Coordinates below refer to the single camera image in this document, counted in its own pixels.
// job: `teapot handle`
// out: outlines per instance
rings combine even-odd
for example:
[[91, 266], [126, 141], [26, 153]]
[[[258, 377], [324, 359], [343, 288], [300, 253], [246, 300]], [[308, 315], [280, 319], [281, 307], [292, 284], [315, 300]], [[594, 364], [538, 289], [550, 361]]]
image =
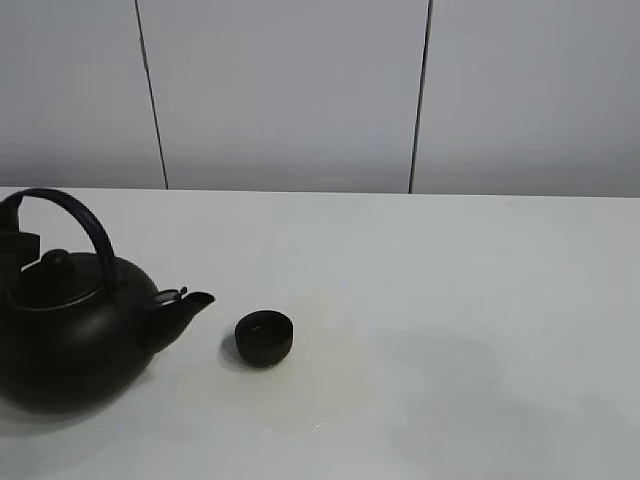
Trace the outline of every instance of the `teapot handle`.
[[52, 188], [29, 188], [13, 193], [0, 202], [0, 230], [19, 232], [18, 208], [24, 197], [43, 198], [65, 209], [87, 232], [96, 250], [107, 292], [112, 292], [118, 280], [116, 256], [111, 240], [96, 216], [80, 200]]

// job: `cast iron teapot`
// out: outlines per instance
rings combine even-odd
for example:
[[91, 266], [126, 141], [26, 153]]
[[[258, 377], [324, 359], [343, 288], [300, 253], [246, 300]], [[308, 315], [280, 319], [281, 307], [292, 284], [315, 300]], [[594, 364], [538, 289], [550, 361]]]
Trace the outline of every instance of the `cast iron teapot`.
[[[19, 230], [23, 197], [64, 208], [96, 253], [52, 250], [39, 259], [40, 237]], [[185, 293], [158, 292], [139, 267], [116, 258], [98, 219], [71, 195], [46, 188], [10, 195], [0, 203], [0, 395], [38, 411], [114, 396], [214, 301]]]

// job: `teapot lid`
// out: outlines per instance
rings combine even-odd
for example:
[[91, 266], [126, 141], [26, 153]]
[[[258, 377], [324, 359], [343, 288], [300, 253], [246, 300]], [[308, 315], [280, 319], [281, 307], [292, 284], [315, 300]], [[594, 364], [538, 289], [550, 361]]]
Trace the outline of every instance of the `teapot lid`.
[[95, 295], [103, 286], [97, 255], [51, 250], [20, 274], [9, 299], [19, 309], [64, 308]]

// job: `teapot body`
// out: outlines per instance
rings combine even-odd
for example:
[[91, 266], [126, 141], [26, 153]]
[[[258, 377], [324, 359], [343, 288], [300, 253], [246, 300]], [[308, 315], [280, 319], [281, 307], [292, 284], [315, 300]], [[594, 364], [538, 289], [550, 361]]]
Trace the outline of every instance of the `teapot body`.
[[[75, 262], [95, 254], [68, 254]], [[35, 411], [63, 412], [107, 400], [149, 364], [139, 331], [157, 288], [134, 264], [117, 259], [113, 292], [97, 288], [67, 305], [25, 308], [0, 300], [0, 394]]]

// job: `table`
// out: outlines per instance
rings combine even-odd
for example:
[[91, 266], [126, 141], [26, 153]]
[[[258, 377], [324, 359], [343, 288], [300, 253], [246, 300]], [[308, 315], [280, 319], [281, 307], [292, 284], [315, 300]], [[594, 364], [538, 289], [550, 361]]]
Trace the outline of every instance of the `table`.
[[[640, 478], [640, 200], [68, 191], [218, 301], [107, 408], [2, 405], [1, 479]], [[90, 248], [47, 202], [21, 220]], [[229, 333], [264, 308], [295, 341], [256, 372]]]

